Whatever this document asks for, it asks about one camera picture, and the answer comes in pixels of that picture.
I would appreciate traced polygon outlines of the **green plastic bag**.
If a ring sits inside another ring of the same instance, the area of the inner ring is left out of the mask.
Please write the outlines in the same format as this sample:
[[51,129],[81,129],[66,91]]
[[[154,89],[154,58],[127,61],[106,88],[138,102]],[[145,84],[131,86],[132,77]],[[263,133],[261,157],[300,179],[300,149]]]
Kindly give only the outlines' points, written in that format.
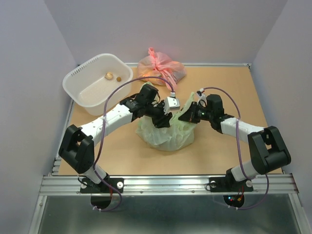
[[184,106],[178,112],[173,113],[169,128],[156,128],[150,117],[139,119],[136,134],[150,147],[160,151],[177,151],[193,143],[195,123],[181,121],[178,118],[186,113],[194,99],[192,92]]

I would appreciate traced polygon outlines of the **white plastic basket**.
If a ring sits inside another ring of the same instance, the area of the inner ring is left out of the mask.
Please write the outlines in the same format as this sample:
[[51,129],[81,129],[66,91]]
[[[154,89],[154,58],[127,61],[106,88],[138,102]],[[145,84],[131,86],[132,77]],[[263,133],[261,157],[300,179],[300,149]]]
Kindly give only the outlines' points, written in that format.
[[[114,78],[107,80],[105,74]],[[103,114],[107,97],[120,85],[132,80],[133,70],[113,54],[99,54],[68,73],[63,79],[65,92],[90,115]]]

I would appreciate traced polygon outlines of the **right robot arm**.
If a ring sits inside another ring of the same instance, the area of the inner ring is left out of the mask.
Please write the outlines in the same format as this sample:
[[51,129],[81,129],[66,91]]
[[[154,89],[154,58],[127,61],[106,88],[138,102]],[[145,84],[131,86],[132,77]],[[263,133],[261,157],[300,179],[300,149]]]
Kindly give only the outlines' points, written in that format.
[[226,114],[222,99],[217,94],[203,95],[199,101],[193,101],[178,119],[195,124],[208,121],[217,132],[233,136],[237,142],[244,141],[249,146],[251,159],[228,169],[225,176],[214,178],[210,182],[212,192],[237,192],[242,188],[252,191],[252,186],[246,184],[248,180],[291,162],[290,153],[276,127],[250,125]]

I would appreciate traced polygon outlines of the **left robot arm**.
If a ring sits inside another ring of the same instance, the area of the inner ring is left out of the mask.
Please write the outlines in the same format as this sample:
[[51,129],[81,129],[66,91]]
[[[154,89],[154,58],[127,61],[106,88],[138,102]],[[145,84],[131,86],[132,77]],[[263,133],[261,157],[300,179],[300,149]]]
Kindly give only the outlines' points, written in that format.
[[143,116],[150,117],[156,128],[170,127],[172,110],[179,107],[174,92],[164,100],[156,101],[158,89],[146,84],[141,90],[118,103],[103,116],[77,127],[67,127],[58,154],[78,174],[86,176],[97,192],[108,188],[108,174],[97,165],[96,145],[103,145],[103,140],[118,128]]

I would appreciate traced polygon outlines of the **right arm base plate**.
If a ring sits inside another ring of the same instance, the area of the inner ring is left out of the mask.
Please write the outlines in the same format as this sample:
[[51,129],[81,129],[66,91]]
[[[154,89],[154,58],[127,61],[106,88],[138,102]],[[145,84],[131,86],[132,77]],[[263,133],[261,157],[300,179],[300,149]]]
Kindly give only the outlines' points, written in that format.
[[211,177],[209,178],[208,184],[209,190],[213,193],[221,192],[253,192],[253,186],[248,187],[246,180],[236,181],[234,179],[227,179],[225,176],[222,177]]

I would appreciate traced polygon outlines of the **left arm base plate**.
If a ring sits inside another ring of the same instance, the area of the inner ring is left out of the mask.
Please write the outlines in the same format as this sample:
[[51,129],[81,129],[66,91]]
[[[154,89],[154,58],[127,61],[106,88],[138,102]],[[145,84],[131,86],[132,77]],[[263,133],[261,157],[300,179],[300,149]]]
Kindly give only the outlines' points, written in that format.
[[[115,190],[110,189],[107,185],[103,184],[95,184],[87,177],[78,177],[78,182],[80,183],[80,193],[82,194],[116,194]],[[118,190],[120,193],[123,193],[124,187],[124,178],[119,177],[110,177],[106,180],[108,184]]]

